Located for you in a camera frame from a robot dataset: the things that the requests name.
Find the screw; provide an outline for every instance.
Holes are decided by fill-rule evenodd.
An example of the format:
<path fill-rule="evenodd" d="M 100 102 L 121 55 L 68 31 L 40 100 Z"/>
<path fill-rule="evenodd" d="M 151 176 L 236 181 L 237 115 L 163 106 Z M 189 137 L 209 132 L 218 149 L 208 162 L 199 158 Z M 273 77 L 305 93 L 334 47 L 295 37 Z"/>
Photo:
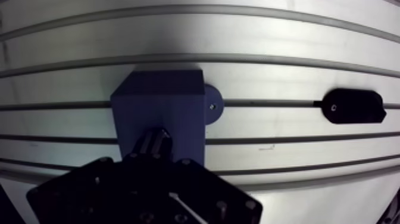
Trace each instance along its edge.
<path fill-rule="evenodd" d="M 221 211 L 221 220 L 225 219 L 227 206 L 228 205 L 224 201 L 217 202 L 217 208 L 219 208 Z"/>
<path fill-rule="evenodd" d="M 154 215 L 152 213 L 146 212 L 146 213 L 140 214 L 139 218 L 140 218 L 141 221 L 149 224 L 149 223 L 151 223 L 153 221 Z"/>
<path fill-rule="evenodd" d="M 184 214 L 177 214 L 175 215 L 175 221 L 177 223 L 185 223 L 188 220 L 188 217 Z"/>
<path fill-rule="evenodd" d="M 182 163 L 183 163 L 184 165 L 189 165 L 189 164 L 190 164 L 190 160 L 184 159 L 184 160 L 182 160 Z"/>
<path fill-rule="evenodd" d="M 253 210 L 255 209 L 256 203 L 254 201 L 246 201 L 246 207 Z"/>

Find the mounting hole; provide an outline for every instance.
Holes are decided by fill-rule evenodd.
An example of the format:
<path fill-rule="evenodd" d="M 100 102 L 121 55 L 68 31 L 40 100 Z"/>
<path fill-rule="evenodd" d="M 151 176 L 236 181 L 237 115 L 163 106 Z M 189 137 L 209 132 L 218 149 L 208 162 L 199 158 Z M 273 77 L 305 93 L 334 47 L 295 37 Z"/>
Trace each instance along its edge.
<path fill-rule="evenodd" d="M 149 224 L 154 220 L 154 215 L 149 212 L 143 212 L 142 214 L 140 214 L 139 219 L 142 222 Z"/>
<path fill-rule="evenodd" d="M 213 86 L 205 85 L 205 124 L 210 125 L 216 122 L 224 111 L 224 100 L 218 89 Z"/>
<path fill-rule="evenodd" d="M 210 110 L 215 110 L 215 109 L 217 109 L 217 105 L 211 104 L 211 105 L 210 105 Z"/>
<path fill-rule="evenodd" d="M 177 214 L 175 215 L 175 221 L 177 223 L 185 223 L 186 221 L 188 221 L 188 217 L 184 214 Z"/>
<path fill-rule="evenodd" d="M 246 201 L 246 207 L 253 210 L 255 209 L 256 203 L 255 201 Z"/>

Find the metal surface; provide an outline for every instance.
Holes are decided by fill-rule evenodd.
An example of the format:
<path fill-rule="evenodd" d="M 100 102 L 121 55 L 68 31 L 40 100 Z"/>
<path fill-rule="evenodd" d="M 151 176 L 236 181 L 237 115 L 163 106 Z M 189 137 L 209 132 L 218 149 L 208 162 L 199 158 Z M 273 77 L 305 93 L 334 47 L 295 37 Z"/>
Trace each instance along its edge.
<path fill-rule="evenodd" d="M 221 91 L 226 110 L 207 129 L 206 166 L 232 183 L 262 190 L 266 183 L 341 178 L 400 164 L 397 6 L 383 0 L 168 4 L 181 6 L 159 0 L 2 2 L 3 32 L 76 24 L 2 43 L 0 167 L 51 175 L 60 173 L 57 166 L 101 156 L 119 160 L 108 97 L 133 69 L 166 68 L 200 68 Z M 125 10 L 153 6 L 161 10 Z M 148 15 L 174 10 L 185 14 Z M 106 20 L 123 11 L 148 16 Z M 331 126 L 312 106 L 338 87 L 374 90 L 394 110 L 379 126 Z M 268 208 L 265 224 L 373 224 L 398 179 L 285 185 L 257 197 Z M 26 210 L 23 184 L 7 184 L 13 203 Z M 29 211 L 24 215 L 35 223 Z"/>
<path fill-rule="evenodd" d="M 398 43 L 329 26 L 239 15 L 102 20 L 10 39 L 7 46 L 11 69 L 122 55 L 196 53 L 301 57 L 400 70 Z"/>

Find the black plastic mount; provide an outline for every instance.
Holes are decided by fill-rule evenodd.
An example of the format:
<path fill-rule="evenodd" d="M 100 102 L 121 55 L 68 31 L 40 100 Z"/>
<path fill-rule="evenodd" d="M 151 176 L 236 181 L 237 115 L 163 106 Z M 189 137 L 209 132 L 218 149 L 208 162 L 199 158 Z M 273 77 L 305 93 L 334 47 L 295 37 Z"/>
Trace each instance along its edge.
<path fill-rule="evenodd" d="M 190 159 L 171 161 L 172 139 L 149 130 L 122 162 L 100 158 L 27 193 L 41 224 L 257 224 L 262 205 Z"/>

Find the blue block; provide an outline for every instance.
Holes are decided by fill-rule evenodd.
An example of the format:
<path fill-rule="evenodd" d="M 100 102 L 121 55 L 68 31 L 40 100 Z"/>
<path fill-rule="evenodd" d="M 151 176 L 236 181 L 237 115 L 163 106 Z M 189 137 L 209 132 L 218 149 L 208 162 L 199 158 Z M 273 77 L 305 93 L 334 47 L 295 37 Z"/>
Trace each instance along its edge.
<path fill-rule="evenodd" d="M 173 160 L 204 164 L 205 93 L 201 70 L 134 71 L 111 95 L 121 155 L 143 133 L 165 128 L 173 140 Z"/>

